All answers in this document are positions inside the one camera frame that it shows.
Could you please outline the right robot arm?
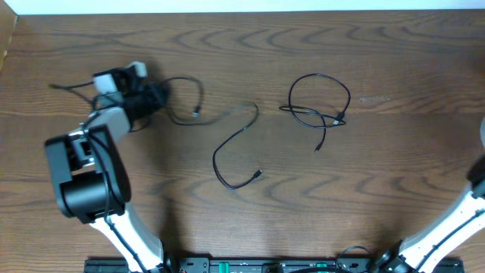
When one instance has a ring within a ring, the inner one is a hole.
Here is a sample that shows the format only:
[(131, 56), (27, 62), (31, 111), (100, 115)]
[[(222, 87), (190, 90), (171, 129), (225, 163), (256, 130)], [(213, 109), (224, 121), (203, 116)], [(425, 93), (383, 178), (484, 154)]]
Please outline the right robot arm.
[(422, 231), (398, 242), (371, 266), (371, 272), (432, 272), (439, 262), (484, 229), (484, 158), (467, 174), (457, 200)]

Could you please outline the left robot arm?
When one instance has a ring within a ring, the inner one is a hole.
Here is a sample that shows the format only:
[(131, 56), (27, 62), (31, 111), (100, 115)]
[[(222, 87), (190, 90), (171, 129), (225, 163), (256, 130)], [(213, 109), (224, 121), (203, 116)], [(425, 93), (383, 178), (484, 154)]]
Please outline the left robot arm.
[(146, 83), (144, 63), (134, 61), (93, 74), (97, 95), (80, 126), (45, 141), (55, 199), (68, 218), (78, 218), (104, 234), (123, 255), (131, 272), (176, 272), (164, 250), (131, 204), (130, 181), (117, 141), (136, 121), (150, 118), (167, 103), (167, 90)]

